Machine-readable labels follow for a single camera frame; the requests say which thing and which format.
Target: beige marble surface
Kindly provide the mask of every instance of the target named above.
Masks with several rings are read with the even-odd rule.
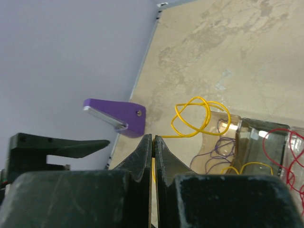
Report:
[[[146,133],[174,134],[174,105],[194,96],[241,117],[303,127],[303,28],[302,0],[198,0],[164,10],[132,97],[147,108]],[[190,107],[183,116],[200,126],[204,111]],[[111,167],[139,141],[120,136]],[[165,141],[189,165],[202,135]]]

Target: white wall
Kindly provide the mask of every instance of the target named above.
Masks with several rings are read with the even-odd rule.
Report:
[[[0,168],[18,133],[110,147],[73,170],[100,169],[116,133],[82,111],[86,98],[128,101],[153,33],[152,0],[3,0],[0,5]]]

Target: red wire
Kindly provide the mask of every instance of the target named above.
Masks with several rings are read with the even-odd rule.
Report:
[[[290,147],[290,150],[291,150],[291,153],[294,157],[294,160],[290,163],[289,167],[285,167],[279,163],[277,163],[276,161],[274,161],[272,158],[270,158],[270,156],[267,154],[266,152],[266,149],[265,149],[265,139],[268,138],[267,136],[269,134],[271,134],[272,132],[275,132],[275,131],[286,131],[286,132],[289,132],[290,133],[290,136],[289,136],[289,147]],[[276,128],[276,129],[273,129],[271,131],[269,131],[265,137],[263,138],[263,141],[262,141],[262,147],[263,147],[263,151],[264,151],[264,154],[266,155],[266,157],[271,161],[273,162],[274,164],[278,165],[279,167],[287,170],[287,173],[286,173],[286,185],[290,185],[290,190],[295,190],[296,192],[298,192],[300,194],[300,198],[301,198],[301,201],[302,201],[302,207],[303,207],[303,211],[302,211],[302,216],[304,215],[304,185],[301,186],[300,190],[297,190],[296,188],[294,188],[294,184],[295,184],[295,175],[294,173],[291,171],[291,168],[293,166],[293,164],[295,162],[297,162],[301,167],[304,168],[304,165],[302,165],[298,159],[304,154],[304,149],[301,151],[301,153],[296,157],[295,156],[295,153],[292,149],[292,146],[291,146],[291,138],[292,138],[292,135],[295,134],[296,136],[298,136],[299,138],[301,138],[302,140],[304,140],[304,137],[299,135],[297,132],[293,132],[293,131],[290,131],[288,129],[285,129],[285,128]]]

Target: purple wire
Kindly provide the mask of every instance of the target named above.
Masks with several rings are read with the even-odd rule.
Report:
[[[219,122],[220,122],[220,121],[227,122],[227,120],[224,120],[224,119],[219,119],[219,120],[218,120],[218,124],[217,124],[218,133],[219,133]],[[221,142],[224,142],[224,141],[229,141],[229,142],[226,143],[226,144],[224,144],[224,145],[220,145],[220,143],[221,143]],[[219,148],[224,147],[224,146],[227,146],[227,145],[232,144],[232,143],[233,143],[233,146],[232,146],[231,151],[230,151],[230,153],[229,153],[228,155],[223,155],[223,154],[221,154],[221,153],[219,152]],[[210,154],[210,159],[209,159],[208,161],[206,161],[206,163],[205,163],[205,173],[206,173],[206,174],[208,174],[208,173],[211,171],[211,169],[213,169],[213,168],[214,168],[215,166],[217,166],[217,165],[224,164],[224,163],[231,163],[231,162],[227,159],[227,157],[234,155],[234,152],[233,152],[233,151],[234,151],[235,145],[236,145],[236,140],[235,140],[234,138],[221,137],[221,135],[220,135],[220,136],[219,136],[219,140],[215,143],[214,149],[213,149],[212,151],[208,152],[208,153],[198,154],[198,155],[194,156],[194,157],[192,158],[191,162],[190,162],[190,167],[191,167],[191,165],[192,165],[192,163],[193,163],[193,161],[194,161],[195,158],[197,158],[197,157],[199,157],[199,156],[204,156],[204,155],[207,155],[207,154]],[[215,152],[215,153],[218,154],[219,156],[212,156],[212,153],[213,153],[213,152]],[[223,160],[226,160],[226,161],[219,162],[219,163],[216,163],[216,164],[212,165],[212,166],[210,167],[210,169],[207,171],[207,164],[208,164],[211,160],[213,160],[213,159],[223,159]]]

